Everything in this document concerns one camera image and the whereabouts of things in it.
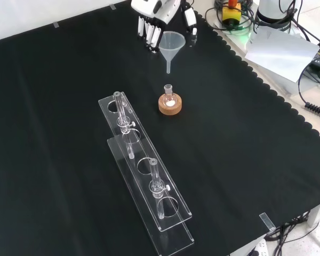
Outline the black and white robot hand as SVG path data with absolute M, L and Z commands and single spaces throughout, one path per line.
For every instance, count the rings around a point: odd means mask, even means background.
M 187 32 L 197 35 L 196 14 L 191 4 L 181 0 L 132 0 L 131 8 L 138 13 L 138 37 L 145 46 L 156 53 L 166 26 L 178 11 L 181 12 Z

